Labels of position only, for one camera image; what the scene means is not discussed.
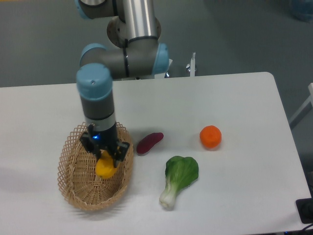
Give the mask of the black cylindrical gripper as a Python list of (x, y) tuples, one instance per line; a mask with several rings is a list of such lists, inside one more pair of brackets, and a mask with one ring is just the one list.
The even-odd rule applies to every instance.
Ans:
[(96, 131), (95, 125), (90, 124), (79, 141), (88, 153), (94, 155), (96, 160), (101, 158), (101, 149), (108, 151), (113, 159), (114, 168), (124, 161), (130, 147), (128, 142), (118, 141), (116, 124), (104, 131)]

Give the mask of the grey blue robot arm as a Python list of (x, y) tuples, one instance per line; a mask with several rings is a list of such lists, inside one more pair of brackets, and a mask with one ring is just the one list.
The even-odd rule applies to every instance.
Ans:
[(164, 73), (169, 68), (168, 48), (158, 42), (157, 19), (151, 0), (78, 0), (76, 7), (85, 19), (114, 16), (125, 24), (126, 37), (118, 49), (87, 45), (76, 74), (77, 89), (87, 124), (81, 143), (100, 159), (107, 151), (117, 167), (130, 144), (117, 136), (112, 85), (115, 79)]

